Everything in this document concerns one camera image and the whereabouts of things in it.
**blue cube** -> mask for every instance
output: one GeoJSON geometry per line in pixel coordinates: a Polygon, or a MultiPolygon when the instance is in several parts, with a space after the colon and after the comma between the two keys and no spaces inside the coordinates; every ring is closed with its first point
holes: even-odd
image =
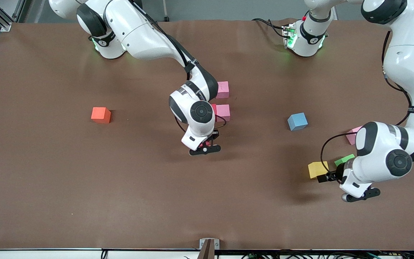
{"type": "Polygon", "coordinates": [[[301,130],[308,125],[308,121],[306,120],[304,113],[292,114],[287,121],[289,122],[291,131],[301,130]]]}

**wire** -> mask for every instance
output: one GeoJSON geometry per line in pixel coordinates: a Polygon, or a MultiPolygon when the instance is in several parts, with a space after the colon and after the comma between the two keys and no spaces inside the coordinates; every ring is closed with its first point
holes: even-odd
{"type": "Polygon", "coordinates": [[[183,132],[186,132],[186,130],[180,125],[180,123],[178,122],[178,119],[177,119],[177,116],[175,116],[174,115],[174,117],[175,117],[175,121],[177,122],[177,124],[178,124],[178,126],[181,128],[181,130],[183,131],[183,132]]]}
{"type": "Polygon", "coordinates": [[[370,255],[371,257],[376,258],[376,259],[381,259],[380,257],[378,257],[378,256],[376,256],[376,255],[374,255],[374,254],[372,254],[372,253],[368,253],[368,252],[367,252],[367,254],[368,254],[368,255],[370,255]]]}
{"type": "Polygon", "coordinates": [[[221,117],[221,116],[218,116],[217,114],[215,114],[215,117],[218,117],[218,118],[222,119],[224,123],[223,123],[223,125],[221,125],[221,126],[218,126],[218,127],[214,128],[214,130],[217,130],[217,129],[219,129],[219,128],[223,128],[223,127],[226,125],[226,120],[225,120],[225,118],[223,118],[223,117],[221,117]]]}
{"type": "MultiPolygon", "coordinates": [[[[386,33],[386,37],[384,38],[384,42],[383,42],[383,51],[382,51],[382,53],[381,53],[381,64],[383,65],[383,67],[384,67],[384,56],[386,55],[386,46],[387,46],[387,41],[389,40],[389,36],[391,35],[391,31],[388,31],[387,33],[386,33]]],[[[387,75],[386,75],[386,73],[384,72],[384,69],[383,69],[383,73],[384,73],[384,80],[386,80],[386,83],[390,86],[390,87],[392,87],[394,90],[397,90],[397,91],[401,91],[402,93],[404,93],[404,95],[405,95],[405,98],[407,98],[407,102],[408,102],[408,105],[409,105],[409,107],[411,106],[411,99],[410,99],[410,96],[409,96],[409,94],[407,93],[407,91],[406,90],[404,90],[404,88],[403,87],[401,87],[400,85],[398,85],[397,83],[395,83],[396,85],[397,85],[397,87],[395,87],[395,86],[393,86],[392,84],[391,84],[391,82],[389,82],[389,79],[388,79],[388,77],[387,77],[387,75]]],[[[400,125],[400,124],[402,124],[408,117],[409,117],[409,115],[410,115],[410,113],[407,111],[407,114],[404,116],[404,118],[401,120],[401,121],[399,121],[396,125],[398,126],[398,125],[400,125]]]]}
{"type": "Polygon", "coordinates": [[[331,138],[329,138],[329,139],[327,139],[327,141],[325,141],[325,143],[322,145],[322,149],[321,149],[321,163],[322,163],[322,165],[323,165],[323,167],[325,168],[325,170],[327,170],[327,173],[329,173],[330,175],[332,175],[333,176],[333,174],[334,174],[334,172],[335,171],[330,171],[328,168],[327,168],[327,166],[325,166],[325,164],[323,163],[323,150],[324,150],[324,148],[325,148],[325,146],[327,145],[327,143],[329,143],[330,142],[330,140],[332,140],[332,139],[334,139],[334,138],[337,138],[337,137],[341,137],[341,136],[346,136],[346,135],[351,135],[351,134],[357,134],[357,132],[349,132],[349,133],[343,133],[343,134],[338,134],[338,135],[335,135],[335,136],[333,136],[333,137],[331,137],[331,138]]]}
{"type": "Polygon", "coordinates": [[[282,27],[284,27],[284,26],[288,26],[288,24],[284,24],[284,25],[282,25],[281,27],[279,27],[279,26],[273,25],[270,19],[268,19],[268,21],[265,21],[265,20],[263,20],[263,19],[261,19],[261,18],[255,18],[255,19],[253,19],[252,21],[260,21],[260,22],[263,22],[264,24],[266,24],[266,25],[270,26],[270,27],[274,30],[274,32],[275,32],[277,35],[281,36],[282,38],[290,39],[290,37],[289,37],[289,36],[282,35],[282,34],[280,34],[280,33],[276,30],[276,28],[278,28],[278,29],[282,29],[282,27]]]}
{"type": "MultiPolygon", "coordinates": [[[[183,52],[181,51],[181,49],[177,46],[177,44],[175,44],[175,42],[168,36],[168,34],[166,34],[166,32],[157,24],[157,22],[155,20],[153,20],[153,18],[151,18],[151,16],[149,16],[142,8],[140,8],[140,6],[138,6],[138,4],[136,2],[134,2],[134,0],[129,0],[133,3],[133,5],[137,8],[137,10],[143,15],[145,16],[148,21],[154,26],[156,27],[162,34],[164,34],[167,39],[172,43],[172,45],[174,46],[174,48],[177,50],[177,52],[180,54],[181,59],[183,60],[183,64],[186,67],[188,65],[188,61],[186,60],[186,57],[184,56],[183,52]]],[[[189,72],[186,73],[186,80],[189,80],[189,72]]]]}
{"type": "Polygon", "coordinates": [[[108,250],[102,249],[102,255],[100,256],[100,259],[106,259],[108,257],[108,250]]]}
{"type": "Polygon", "coordinates": [[[267,21],[265,21],[265,20],[263,20],[263,19],[261,19],[261,18],[255,18],[255,19],[253,19],[252,21],[260,21],[260,22],[263,22],[263,23],[265,23],[266,25],[268,25],[268,26],[272,26],[272,27],[274,27],[274,28],[279,28],[279,29],[281,29],[281,28],[282,28],[282,27],[279,27],[279,26],[273,25],[273,24],[271,24],[271,23],[269,23],[269,22],[267,22],[267,21]]]}

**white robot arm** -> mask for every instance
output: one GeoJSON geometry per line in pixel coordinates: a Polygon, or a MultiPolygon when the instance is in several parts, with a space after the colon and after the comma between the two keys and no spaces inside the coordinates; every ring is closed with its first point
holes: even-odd
{"type": "Polygon", "coordinates": [[[340,181],[343,200],[366,200],[380,194],[374,182],[408,174],[414,161],[414,0],[365,0],[362,15],[371,23],[386,25],[393,37],[384,59],[386,75],[411,98],[405,127],[369,122],[357,133],[357,157],[340,164],[335,174],[319,182],[340,181]]]}
{"type": "Polygon", "coordinates": [[[162,29],[143,11],[141,3],[88,0],[77,7],[77,18],[92,36],[97,51],[107,59],[127,51],[137,59],[169,57],[178,61],[189,78],[170,95],[169,106],[177,120],[188,124],[182,143],[191,149],[191,155],[220,151],[220,146],[212,145],[218,131],[214,130],[216,115],[208,103],[217,96],[217,81],[176,39],[160,32],[162,29]]]}
{"type": "Polygon", "coordinates": [[[284,29],[285,46],[299,56],[310,57],[322,47],[327,28],[332,23],[331,9],[340,3],[361,4],[363,0],[304,0],[309,8],[304,20],[289,24],[284,29]]]}

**table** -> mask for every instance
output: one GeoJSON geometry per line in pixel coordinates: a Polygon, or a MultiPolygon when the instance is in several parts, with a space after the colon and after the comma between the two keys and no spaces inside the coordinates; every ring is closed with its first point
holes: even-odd
{"type": "MultiPolygon", "coordinates": [[[[174,60],[103,59],[78,24],[1,34],[0,248],[190,248],[215,237],[222,249],[414,249],[414,167],[352,204],[307,171],[329,137],[406,113],[381,72],[385,31],[334,21],[320,52],[301,58],[257,22],[161,26],[229,81],[230,98],[213,101],[231,107],[219,153],[190,157],[180,142],[167,101],[185,81],[174,60]],[[93,123],[94,106],[112,123],[93,123]],[[289,131],[301,112],[309,126],[289,131]]],[[[333,166],[351,153],[342,137],[325,157],[333,166]]]]}

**cube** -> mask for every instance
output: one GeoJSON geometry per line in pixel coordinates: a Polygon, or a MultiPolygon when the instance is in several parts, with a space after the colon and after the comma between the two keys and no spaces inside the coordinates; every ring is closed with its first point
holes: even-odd
{"type": "Polygon", "coordinates": [[[306,120],[304,113],[292,114],[287,121],[291,131],[301,130],[308,125],[308,121],[306,120]]]}
{"type": "Polygon", "coordinates": [[[92,108],[91,119],[96,123],[110,123],[111,112],[106,107],[92,108]]]}
{"type": "MultiPolygon", "coordinates": [[[[328,163],[327,161],[324,161],[323,164],[325,164],[325,166],[328,168],[328,163]]],[[[319,162],[312,162],[308,165],[308,169],[309,169],[309,177],[311,179],[316,178],[318,176],[324,175],[327,173],[327,169],[325,169],[325,167],[323,167],[322,163],[319,162]]]]}
{"type": "MultiPolygon", "coordinates": [[[[351,133],[351,132],[358,132],[358,131],[360,130],[360,128],[361,128],[361,127],[362,127],[362,126],[357,127],[357,128],[353,128],[353,129],[351,129],[350,131],[348,131],[348,133],[351,133]]],[[[349,141],[349,143],[350,143],[351,145],[355,144],[355,134],[349,134],[349,135],[346,135],[346,138],[348,138],[348,141],[349,141]]]]}
{"type": "Polygon", "coordinates": [[[228,98],[230,96],[230,88],[228,86],[228,81],[218,82],[218,94],[217,99],[228,98]]]}
{"type": "MultiPolygon", "coordinates": [[[[228,104],[224,104],[224,105],[217,105],[217,104],[212,104],[212,108],[213,108],[213,112],[215,113],[215,115],[221,116],[222,118],[225,119],[225,121],[230,121],[230,105],[228,104]]],[[[215,116],[215,121],[217,122],[223,122],[222,119],[218,118],[217,116],[215,116]]]]}
{"type": "Polygon", "coordinates": [[[349,156],[338,159],[337,161],[335,161],[335,165],[338,166],[340,164],[346,163],[351,158],[355,158],[354,154],[350,154],[349,156]]]}

